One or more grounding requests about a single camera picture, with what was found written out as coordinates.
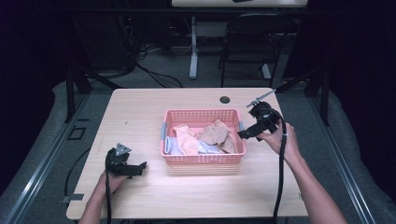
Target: person's right hand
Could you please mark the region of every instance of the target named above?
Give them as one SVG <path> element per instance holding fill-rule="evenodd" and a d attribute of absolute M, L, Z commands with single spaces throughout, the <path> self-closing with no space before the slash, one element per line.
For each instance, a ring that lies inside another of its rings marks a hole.
<path fill-rule="evenodd" d="M 256 137 L 264 140 L 271 149 L 279 154 L 280 145 L 282 141 L 283 129 L 282 124 L 278 123 L 278 128 L 274 133 L 260 133 Z M 296 132 L 294 131 L 293 126 L 286 122 L 286 146 L 285 146 L 285 161 L 289 161 L 293 158 L 301 157 L 300 151 L 298 148 L 298 142 L 296 137 Z"/>

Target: desk leg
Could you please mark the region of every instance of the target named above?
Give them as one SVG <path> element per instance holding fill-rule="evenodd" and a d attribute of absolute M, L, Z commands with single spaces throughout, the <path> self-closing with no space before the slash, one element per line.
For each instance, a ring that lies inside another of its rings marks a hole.
<path fill-rule="evenodd" d="M 190 79 L 197 78 L 197 66 L 198 66 L 198 52 L 197 52 L 197 34 L 195 30 L 195 17 L 191 20 L 191 65 L 190 65 Z"/>

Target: desk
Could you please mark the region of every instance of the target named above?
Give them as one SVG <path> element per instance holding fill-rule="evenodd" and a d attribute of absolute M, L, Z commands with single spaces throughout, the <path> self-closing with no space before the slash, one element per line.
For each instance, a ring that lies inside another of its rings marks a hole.
<path fill-rule="evenodd" d="M 308 0 L 250 0 L 235 3 L 233 0 L 172 0 L 172 7 L 305 7 Z M 191 20 L 190 79 L 197 78 L 198 52 L 196 48 L 196 20 Z"/>
<path fill-rule="evenodd" d="M 107 152 L 122 143 L 129 147 L 128 164 L 148 162 L 142 176 L 124 181 L 112 197 L 113 218 L 271 217 L 276 202 L 278 156 L 264 142 L 247 140 L 247 153 L 235 165 L 168 165 L 160 153 L 167 109 L 235 108 L 244 127 L 255 123 L 246 105 L 268 92 L 248 89 L 119 89 L 113 92 L 92 149 L 81 173 L 67 217 L 80 219 Z M 228 96 L 223 104 L 219 98 Z M 280 112 L 272 94 L 265 101 Z M 285 163 L 285 183 L 278 214 L 307 216 L 297 183 Z M 106 205 L 102 209 L 106 217 Z"/>

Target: person's left hand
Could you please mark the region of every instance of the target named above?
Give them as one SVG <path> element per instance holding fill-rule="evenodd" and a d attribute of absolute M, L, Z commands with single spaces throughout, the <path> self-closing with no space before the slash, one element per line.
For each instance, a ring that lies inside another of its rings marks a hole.
<path fill-rule="evenodd" d="M 120 187 L 121 183 L 128 178 L 128 175 L 113 175 L 109 173 L 108 178 L 110 193 L 114 193 L 114 191 L 116 191 Z M 104 189 L 105 191 L 101 191 L 106 193 L 106 172 L 102 172 L 96 187 Z"/>

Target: metal bar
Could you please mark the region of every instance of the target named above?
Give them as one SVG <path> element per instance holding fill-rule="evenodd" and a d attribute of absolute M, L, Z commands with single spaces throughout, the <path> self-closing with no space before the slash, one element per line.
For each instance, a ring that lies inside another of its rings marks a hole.
<path fill-rule="evenodd" d="M 67 15 L 128 15 L 128 16 L 232 16 L 248 12 L 260 12 L 269 15 L 285 14 L 292 17 L 304 19 L 330 19 L 331 17 L 338 18 L 343 11 L 316 11 L 311 12 L 305 8 L 253 8 L 253 7 L 238 7 L 238 8 L 61 8 L 49 7 L 49 11 L 56 12 L 56 14 L 63 13 Z"/>
<path fill-rule="evenodd" d="M 73 128 L 73 124 L 77 119 L 81 108 L 87 103 L 89 95 L 82 94 L 81 99 L 78 100 L 76 105 L 76 115 L 72 118 L 70 123 L 65 123 L 62 127 L 60 133 L 55 138 L 55 141 L 44 159 L 40 162 L 35 170 L 35 173 L 32 175 L 32 178 L 29 180 L 29 183 L 26 185 L 23 193 L 20 198 L 15 203 L 11 212 L 8 214 L 5 223 L 22 223 L 24 217 L 26 216 L 27 211 L 29 210 L 30 205 L 32 204 L 35 196 L 46 180 L 47 175 L 50 172 L 52 165 L 55 163 L 60 151 L 61 145 L 65 139 L 65 136 L 69 131 Z"/>
<path fill-rule="evenodd" d="M 311 105 L 311 108 L 315 111 L 315 117 L 320 124 L 322 131 L 326 134 L 326 137 L 329 140 L 335 165 L 338 172 L 340 173 L 341 178 L 344 181 L 344 185 L 346 186 L 346 190 L 350 196 L 350 199 L 355 205 L 356 211 L 358 212 L 358 215 L 361 219 L 361 223 L 375 223 L 375 219 L 371 214 L 366 201 L 364 200 L 361 190 L 356 183 L 352 173 L 350 172 L 349 167 L 347 166 L 347 162 L 344 158 L 341 148 L 338 146 L 334 136 L 332 135 L 332 130 L 330 129 L 330 127 L 324 124 L 323 120 L 320 117 L 318 111 L 318 102 L 316 102 L 312 97 L 309 97 L 307 99 L 308 103 Z"/>

